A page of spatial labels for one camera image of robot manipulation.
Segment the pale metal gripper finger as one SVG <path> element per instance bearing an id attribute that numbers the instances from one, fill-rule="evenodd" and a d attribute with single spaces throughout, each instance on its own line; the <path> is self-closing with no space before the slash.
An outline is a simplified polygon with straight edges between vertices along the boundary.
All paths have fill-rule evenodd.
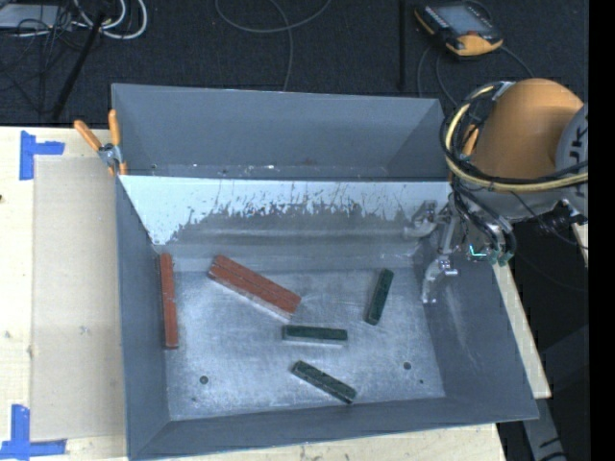
<path id="1" fill-rule="evenodd" d="M 403 237 L 405 239 L 410 239 L 423 238 L 430 235 L 437 227 L 437 223 L 435 222 L 436 207 L 436 201 L 423 202 L 412 215 L 410 221 L 405 224 L 403 228 Z"/>
<path id="2" fill-rule="evenodd" d="M 422 303 L 434 303 L 436 301 L 435 288 L 437 284 L 443 278 L 456 277 L 457 275 L 458 270 L 449 257 L 437 257 L 428 265 L 423 277 Z"/>

